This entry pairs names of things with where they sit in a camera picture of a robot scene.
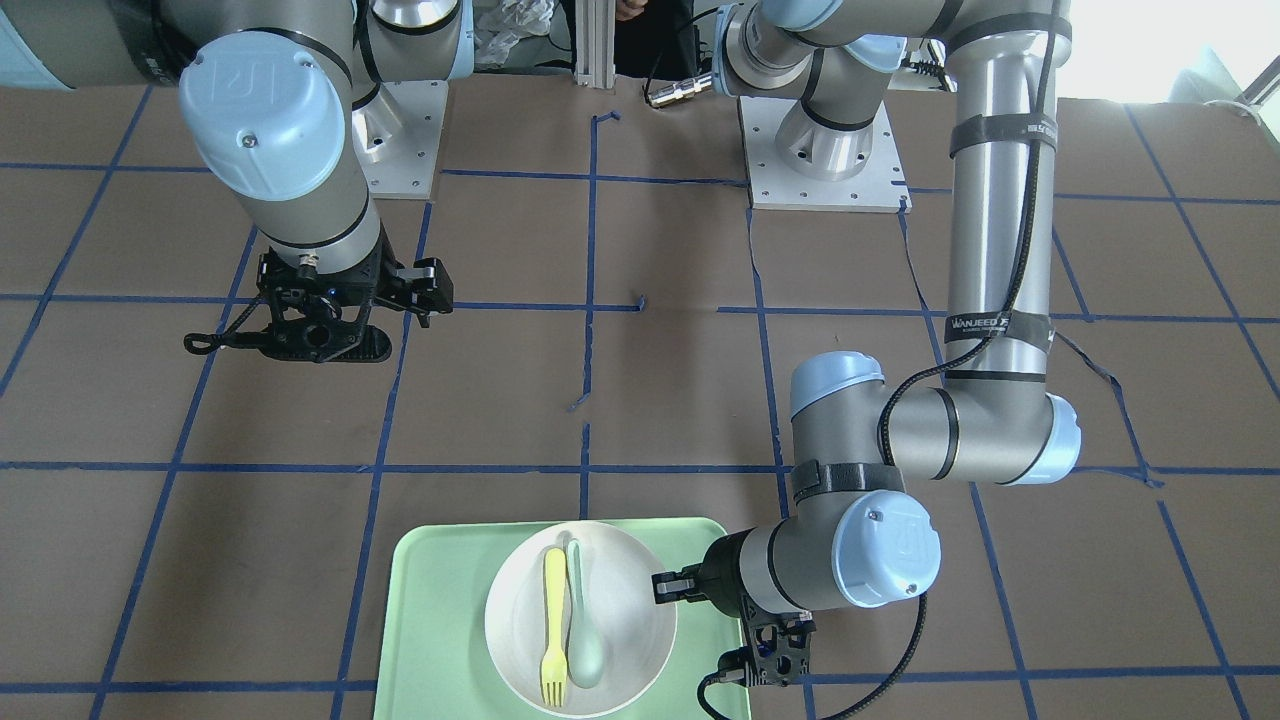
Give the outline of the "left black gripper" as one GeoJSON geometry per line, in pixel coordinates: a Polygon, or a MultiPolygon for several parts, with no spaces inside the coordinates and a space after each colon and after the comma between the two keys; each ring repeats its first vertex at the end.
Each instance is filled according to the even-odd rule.
{"type": "Polygon", "coordinates": [[[726,615],[742,614],[742,598],[767,612],[781,614],[776,574],[774,530],[741,530],[712,543],[700,564],[652,575],[658,605],[710,601],[726,615]]]}

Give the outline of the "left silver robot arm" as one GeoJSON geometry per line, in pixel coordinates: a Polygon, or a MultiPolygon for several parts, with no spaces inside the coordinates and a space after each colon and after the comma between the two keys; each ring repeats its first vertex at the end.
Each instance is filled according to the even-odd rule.
{"type": "Polygon", "coordinates": [[[745,618],[879,607],[924,594],[940,537],[905,484],[1053,483],[1075,465],[1071,405],[1044,388],[1050,320],[1053,77],[1066,1],[755,1],[717,14],[712,81],[728,96],[795,97],[796,150],[863,138],[908,38],[934,38],[956,82],[945,360],[892,387],[873,357],[827,352],[790,391],[792,514],[654,575],[658,603],[745,618]]]}

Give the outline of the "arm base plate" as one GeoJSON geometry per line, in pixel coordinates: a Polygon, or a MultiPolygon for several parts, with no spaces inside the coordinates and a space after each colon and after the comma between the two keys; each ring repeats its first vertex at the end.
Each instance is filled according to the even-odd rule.
{"type": "Polygon", "coordinates": [[[376,199],[429,200],[436,176],[449,83],[394,82],[357,102],[353,146],[376,199]]]}
{"type": "Polygon", "coordinates": [[[906,213],[913,209],[886,106],[855,131],[818,124],[797,100],[741,97],[751,205],[760,210],[906,213]]]}

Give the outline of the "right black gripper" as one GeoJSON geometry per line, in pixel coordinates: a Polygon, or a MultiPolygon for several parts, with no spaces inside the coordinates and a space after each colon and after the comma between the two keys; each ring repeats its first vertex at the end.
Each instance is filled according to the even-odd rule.
{"type": "Polygon", "coordinates": [[[392,343],[384,331],[367,324],[372,306],[408,313],[422,328],[433,316],[454,311],[454,283],[444,263],[420,258],[404,266],[384,229],[365,259],[338,273],[292,266],[269,250],[256,284],[271,315],[264,331],[188,333],[184,348],[196,355],[251,348],[289,363],[383,363],[392,343]]]}

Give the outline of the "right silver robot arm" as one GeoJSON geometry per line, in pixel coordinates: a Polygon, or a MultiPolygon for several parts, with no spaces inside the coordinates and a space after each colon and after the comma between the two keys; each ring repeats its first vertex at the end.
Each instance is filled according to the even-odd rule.
{"type": "Polygon", "coordinates": [[[205,165],[268,241],[264,329],[234,319],[186,350],[293,363],[381,363],[376,306],[428,325],[453,309],[443,263],[401,263],[365,167],[408,152],[388,87],[474,68],[468,1],[5,1],[3,85],[178,92],[205,165]]]}

